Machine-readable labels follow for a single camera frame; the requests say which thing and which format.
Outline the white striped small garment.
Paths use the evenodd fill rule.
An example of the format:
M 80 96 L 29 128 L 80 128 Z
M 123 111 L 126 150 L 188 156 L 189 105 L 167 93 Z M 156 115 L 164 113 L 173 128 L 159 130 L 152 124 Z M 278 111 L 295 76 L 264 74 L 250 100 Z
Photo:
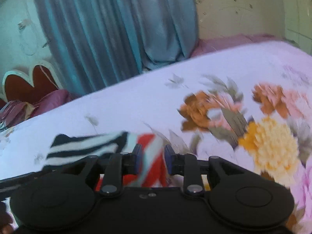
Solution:
M 167 169 L 164 161 L 166 141 L 157 134 L 116 132 L 86 137 L 69 137 L 59 134 L 52 142 L 45 158 L 43 170 L 55 170 L 89 155 L 100 159 L 113 153 L 131 153 L 135 146 L 142 146 L 139 173 L 123 178 L 125 186 L 156 188 L 167 187 Z

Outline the floral white bed sheet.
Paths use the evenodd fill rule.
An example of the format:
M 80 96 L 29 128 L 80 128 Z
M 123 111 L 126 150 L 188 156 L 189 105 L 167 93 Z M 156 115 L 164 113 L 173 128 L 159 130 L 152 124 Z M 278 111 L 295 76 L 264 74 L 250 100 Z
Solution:
M 1 195 L 1 233 L 311 233 L 311 56 L 300 49 L 207 54 L 15 125 L 1 133 L 1 180 L 45 171 L 59 134 L 124 131 L 195 155 L 204 194 L 167 172 L 167 187 L 104 195 L 99 161 L 111 156 L 89 155 Z

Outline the magenta pillow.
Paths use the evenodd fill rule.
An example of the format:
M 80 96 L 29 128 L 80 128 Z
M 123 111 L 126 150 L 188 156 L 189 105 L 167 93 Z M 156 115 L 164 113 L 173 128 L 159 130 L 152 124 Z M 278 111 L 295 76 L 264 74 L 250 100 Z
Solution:
M 33 104 L 35 109 L 31 113 L 30 117 L 33 118 L 43 113 L 49 112 L 54 108 L 71 102 L 72 100 L 74 100 L 74 96 L 69 91 L 65 89 L 55 90 L 44 96 L 37 103 Z

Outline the red scalloped headboard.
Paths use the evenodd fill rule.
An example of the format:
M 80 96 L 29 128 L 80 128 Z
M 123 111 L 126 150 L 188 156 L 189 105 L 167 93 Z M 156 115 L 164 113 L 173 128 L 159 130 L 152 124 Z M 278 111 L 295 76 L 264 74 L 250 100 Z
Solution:
M 13 100 L 33 104 L 47 94 L 62 88 L 52 64 L 40 60 L 31 65 L 26 72 L 12 69 L 3 75 L 1 78 L 1 107 Z

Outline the blue-grey curtain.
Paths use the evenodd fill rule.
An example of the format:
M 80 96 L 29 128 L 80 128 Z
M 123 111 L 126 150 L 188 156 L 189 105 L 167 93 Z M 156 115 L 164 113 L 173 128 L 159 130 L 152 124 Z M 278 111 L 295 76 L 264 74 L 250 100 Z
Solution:
M 85 95 L 188 59 L 195 0 L 34 0 L 65 87 Z

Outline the cream wardrobe door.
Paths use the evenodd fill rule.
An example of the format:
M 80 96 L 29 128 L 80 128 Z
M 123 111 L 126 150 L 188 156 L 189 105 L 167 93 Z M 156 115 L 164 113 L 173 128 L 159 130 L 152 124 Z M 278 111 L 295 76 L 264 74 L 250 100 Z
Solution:
M 311 54 L 311 0 L 196 0 L 199 36 L 269 34 Z

